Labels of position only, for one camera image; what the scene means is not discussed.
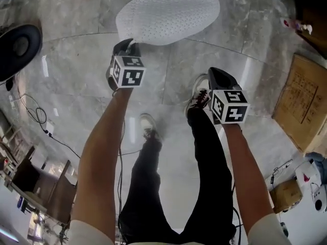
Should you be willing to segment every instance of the white sleeve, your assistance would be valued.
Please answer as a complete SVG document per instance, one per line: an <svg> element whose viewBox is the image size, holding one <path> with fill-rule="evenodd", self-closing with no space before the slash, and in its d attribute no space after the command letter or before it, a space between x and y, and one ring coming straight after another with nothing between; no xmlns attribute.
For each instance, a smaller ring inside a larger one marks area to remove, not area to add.
<svg viewBox="0 0 327 245"><path fill-rule="evenodd" d="M103 232L79 220L72 220L68 236L68 245L113 245Z"/></svg>
<svg viewBox="0 0 327 245"><path fill-rule="evenodd" d="M249 245L291 245L275 214L267 215L255 223L247 239Z"/></svg>

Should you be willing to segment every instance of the black speaker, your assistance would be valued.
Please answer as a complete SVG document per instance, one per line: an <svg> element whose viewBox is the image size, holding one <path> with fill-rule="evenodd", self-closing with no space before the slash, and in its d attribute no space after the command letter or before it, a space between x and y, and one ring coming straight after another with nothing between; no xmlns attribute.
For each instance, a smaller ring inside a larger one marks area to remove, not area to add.
<svg viewBox="0 0 327 245"><path fill-rule="evenodd" d="M0 36L0 82L28 65L42 46L42 33L37 26L23 24Z"/></svg>

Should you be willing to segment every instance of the person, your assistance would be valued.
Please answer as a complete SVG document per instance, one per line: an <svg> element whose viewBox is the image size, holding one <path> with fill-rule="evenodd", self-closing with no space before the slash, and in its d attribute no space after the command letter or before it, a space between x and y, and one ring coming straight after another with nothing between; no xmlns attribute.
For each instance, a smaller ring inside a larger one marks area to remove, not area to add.
<svg viewBox="0 0 327 245"><path fill-rule="evenodd" d="M85 144L78 171L70 245L115 242L115 167L131 93L132 89L119 89L115 93ZM203 110L209 101L208 77L201 75L185 108L195 139L200 190L194 210L180 234L170 228L158 193L157 167L163 140L154 119L149 114L140 116L146 142L132 169L127 201L119 217L127 244L225 245L234 236L232 178L215 127ZM222 126L249 244L290 245L273 213L265 181L240 126Z"/></svg>

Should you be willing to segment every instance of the cardboard box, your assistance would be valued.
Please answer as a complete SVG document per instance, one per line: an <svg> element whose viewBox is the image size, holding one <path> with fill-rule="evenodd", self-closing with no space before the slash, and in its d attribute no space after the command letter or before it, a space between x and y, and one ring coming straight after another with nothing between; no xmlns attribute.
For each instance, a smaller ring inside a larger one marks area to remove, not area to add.
<svg viewBox="0 0 327 245"><path fill-rule="evenodd" d="M302 192L295 179L278 185L269 192L274 203L274 212L279 213L297 205L302 199Z"/></svg>
<svg viewBox="0 0 327 245"><path fill-rule="evenodd" d="M297 148L327 153L327 69L294 55L273 118Z"/></svg>

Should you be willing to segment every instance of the black pants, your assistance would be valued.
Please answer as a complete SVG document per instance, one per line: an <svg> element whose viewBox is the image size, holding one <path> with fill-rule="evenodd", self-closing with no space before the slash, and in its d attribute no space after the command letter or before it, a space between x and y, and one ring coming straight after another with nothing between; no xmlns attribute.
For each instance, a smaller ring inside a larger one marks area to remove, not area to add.
<svg viewBox="0 0 327 245"><path fill-rule="evenodd" d="M121 230L127 243L183 244L193 241L225 245L235 234L231 174L215 127L202 109L190 109L188 123L195 138L200 191L184 231L181 234L173 231L162 210L157 173L161 143L150 138L133 167L127 201L120 215Z"/></svg>

